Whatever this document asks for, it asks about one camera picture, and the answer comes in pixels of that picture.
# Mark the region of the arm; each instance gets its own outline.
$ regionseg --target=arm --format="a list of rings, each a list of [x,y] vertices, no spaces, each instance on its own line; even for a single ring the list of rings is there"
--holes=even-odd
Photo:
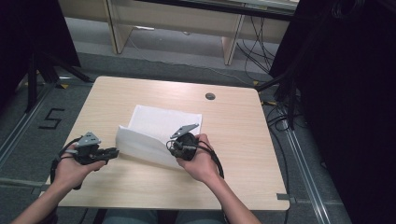
[[[195,137],[209,144],[206,134],[198,134]],[[218,168],[210,158],[209,153],[198,148],[191,161],[183,161],[177,158],[177,162],[194,179],[205,183],[210,188],[218,198],[225,215],[231,223],[260,223],[233,193],[225,180],[219,176]]]
[[[47,191],[27,207],[12,224],[38,223],[43,220],[58,205],[72,188],[82,183],[84,178],[92,171],[99,170],[106,163],[97,161],[89,165],[81,165],[73,158],[63,159],[56,169],[56,176]]]

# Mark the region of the tripod leg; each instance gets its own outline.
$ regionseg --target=tripod leg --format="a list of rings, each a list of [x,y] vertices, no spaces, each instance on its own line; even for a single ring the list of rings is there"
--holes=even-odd
[[[59,66],[61,66],[64,70],[66,70],[67,72],[73,74],[75,77],[78,77],[79,79],[81,79],[84,82],[93,82],[89,77],[85,76],[84,74],[82,74],[81,72],[79,72],[77,69],[75,69],[74,67],[70,66],[69,64],[65,63],[64,61],[60,60],[59,58],[50,55],[46,52],[42,52],[42,55],[49,59],[51,62],[58,64]]]
[[[288,107],[288,115],[287,120],[289,127],[294,130],[294,108],[295,108],[295,100],[296,100],[296,84],[294,80],[291,82],[290,94],[289,94],[289,107]]]
[[[35,102],[37,101],[37,74],[35,73],[36,69],[36,59],[35,55],[32,54],[32,56],[29,59],[29,70],[28,70],[28,99],[27,99],[27,107],[25,112],[28,113],[32,107],[35,105]]]

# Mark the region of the wooden table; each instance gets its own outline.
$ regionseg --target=wooden table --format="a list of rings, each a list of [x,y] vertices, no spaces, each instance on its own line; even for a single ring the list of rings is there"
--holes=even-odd
[[[216,95],[207,100],[208,93]],[[203,114],[225,179],[251,210],[286,210],[277,193],[285,187],[258,94],[253,89],[144,79],[99,77],[67,142],[87,131],[114,147],[119,125],[127,126],[136,105]],[[124,155],[91,173],[80,190],[60,206],[149,209],[220,209],[213,193],[184,170],[149,164]]]

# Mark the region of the wrist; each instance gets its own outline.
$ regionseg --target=wrist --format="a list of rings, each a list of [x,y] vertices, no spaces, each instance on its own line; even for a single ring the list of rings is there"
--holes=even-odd
[[[215,174],[212,176],[208,176],[205,180],[203,180],[204,184],[206,184],[210,189],[218,186],[222,181],[224,181],[219,174]]]

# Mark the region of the floor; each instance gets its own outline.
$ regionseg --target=floor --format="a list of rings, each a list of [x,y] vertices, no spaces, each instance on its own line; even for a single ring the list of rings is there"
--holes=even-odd
[[[263,83],[271,79],[255,63],[247,61],[247,57],[240,49],[235,51],[233,63],[225,65],[221,39],[218,36],[158,29],[135,29],[122,54],[116,55],[112,51],[106,23],[76,19],[66,19],[66,22],[81,60],[82,69],[91,77],[99,75],[128,77],[133,74],[135,77],[142,78],[240,87],[253,87],[256,83]],[[244,50],[253,49],[255,52],[261,50],[254,41],[246,41],[247,48],[243,46],[242,40],[238,42]],[[265,43],[264,46],[269,52],[276,55],[277,44]],[[261,57],[257,57],[257,59],[263,63]],[[51,158],[51,154],[43,152],[40,154],[42,155],[40,158],[28,157],[26,159],[25,155],[26,150],[29,150],[29,144],[39,141],[45,145],[48,145],[48,142],[53,145],[62,145],[67,132],[72,127],[73,120],[78,115],[79,108],[82,107],[84,99],[89,93],[89,86],[81,84],[62,69],[59,70],[59,74],[66,77],[67,79],[64,80],[68,80],[68,83],[71,84],[68,89],[69,93],[66,94],[61,89],[54,89],[49,93],[50,100],[43,105],[43,108],[67,108],[66,111],[71,111],[64,117],[63,124],[67,123],[67,125],[62,127],[63,131],[58,133],[59,135],[51,135],[43,130],[28,129],[17,146],[17,152],[9,155],[7,162],[0,169],[0,188],[3,191],[0,201],[15,202],[16,197],[21,199],[9,208],[6,208],[5,203],[0,203],[0,206],[5,207],[5,209],[0,207],[0,222],[10,221],[5,211],[16,213],[32,202],[36,197],[36,194],[33,194],[36,188],[32,189],[32,185],[39,185],[41,182],[37,180],[45,180],[48,175],[39,170],[42,167],[34,166],[30,168],[29,172],[21,172],[21,166],[26,166],[26,169],[29,169],[29,164],[50,161]],[[261,92],[262,101],[273,102],[275,90],[276,86]],[[21,108],[25,107],[26,94],[26,87],[22,86],[13,100],[19,103],[10,104],[8,110],[0,117],[0,125],[3,130],[0,134],[2,143],[7,140],[6,133],[10,133],[23,115]],[[62,105],[62,101],[72,103]],[[282,111],[281,106],[263,106],[267,121],[273,121],[269,124],[272,124],[270,127],[273,131],[272,137],[279,167],[291,197],[290,210],[283,213],[271,211],[254,211],[254,213],[263,223],[350,223],[342,201],[332,184],[331,177],[321,164],[318,149],[304,121],[304,116],[296,117],[295,132],[288,133],[282,131],[284,125],[287,124],[278,120],[282,119]],[[37,117],[44,119],[47,112],[47,110],[41,109]],[[35,119],[29,124],[29,128],[43,125],[37,120]],[[292,146],[291,136],[296,136],[294,141],[297,141],[297,148]],[[301,157],[306,161],[303,166],[297,162],[297,159]],[[5,181],[9,179],[19,179],[24,182],[22,181],[23,183],[18,185],[5,184]],[[313,190],[307,187],[307,182],[310,182],[311,186],[314,185],[318,198],[313,198]],[[318,210],[318,202],[323,205],[321,207],[324,209],[323,211]],[[77,208],[61,208],[60,223],[78,223],[80,217],[83,217],[82,223],[92,223],[96,210],[90,209],[84,215],[86,211]],[[70,219],[68,215],[70,213],[74,214],[74,218]]]

